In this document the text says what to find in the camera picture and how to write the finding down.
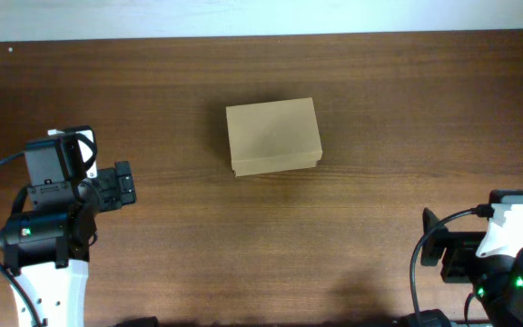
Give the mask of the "cardboard box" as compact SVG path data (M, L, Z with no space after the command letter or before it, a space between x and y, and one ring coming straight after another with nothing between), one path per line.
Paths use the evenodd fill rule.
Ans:
M310 97L228 106L226 120L237 177L312 168L322 158Z

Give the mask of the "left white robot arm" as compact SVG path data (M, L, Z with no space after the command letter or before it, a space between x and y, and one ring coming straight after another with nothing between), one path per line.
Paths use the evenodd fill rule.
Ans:
M51 130L26 144L30 182L0 231L22 326L81 326L95 218L137 200L132 169L100 169L89 125Z

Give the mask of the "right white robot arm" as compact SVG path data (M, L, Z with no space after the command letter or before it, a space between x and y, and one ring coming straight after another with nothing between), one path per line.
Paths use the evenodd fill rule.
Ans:
M402 326L450 326L439 310L422 310L418 266L440 266L444 283L468 284L466 300L478 300L492 326L523 326L523 190L495 189L487 203L439 219L426 208L423 234L410 259L414 312Z

